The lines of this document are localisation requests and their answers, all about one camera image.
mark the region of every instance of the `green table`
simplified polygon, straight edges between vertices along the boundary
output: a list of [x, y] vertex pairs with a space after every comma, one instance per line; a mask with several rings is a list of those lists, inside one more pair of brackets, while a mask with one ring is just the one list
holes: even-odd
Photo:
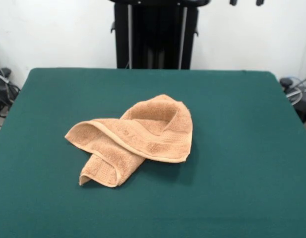
[[[78, 185], [64, 135], [158, 94], [193, 119], [186, 163]], [[34, 69], [0, 132], [0, 238], [306, 237], [306, 131], [268, 72]]]

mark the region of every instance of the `black equipment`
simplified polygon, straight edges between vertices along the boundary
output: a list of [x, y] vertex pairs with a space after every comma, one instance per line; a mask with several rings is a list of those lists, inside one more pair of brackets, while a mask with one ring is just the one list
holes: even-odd
[[0, 69], [0, 112], [4, 107], [10, 108], [12, 106], [20, 91], [8, 80], [10, 73], [8, 68]]
[[193, 37], [198, 34], [197, 8], [210, 0], [111, 1], [116, 3], [112, 30], [118, 68], [190, 69]]
[[305, 81], [294, 85], [291, 78], [282, 78], [280, 80], [285, 94], [303, 123], [306, 122], [306, 86], [303, 85]]

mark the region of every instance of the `towel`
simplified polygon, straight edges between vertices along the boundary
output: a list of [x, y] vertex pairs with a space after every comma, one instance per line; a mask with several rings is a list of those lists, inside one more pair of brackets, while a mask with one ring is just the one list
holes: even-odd
[[108, 187], [123, 184], [145, 159], [180, 163], [191, 148], [192, 120], [187, 107], [167, 95], [135, 104], [120, 119], [94, 119], [65, 136], [91, 153], [79, 184], [91, 179]]

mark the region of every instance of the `table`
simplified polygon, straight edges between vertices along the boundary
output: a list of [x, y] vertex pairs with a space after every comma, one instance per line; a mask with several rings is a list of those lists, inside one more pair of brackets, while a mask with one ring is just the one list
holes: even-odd
[[[146, 160], [118, 188], [78, 185], [64, 139], [159, 94], [193, 119], [186, 163]], [[306, 237], [306, 130], [268, 72], [46, 68], [0, 132], [0, 238]]]

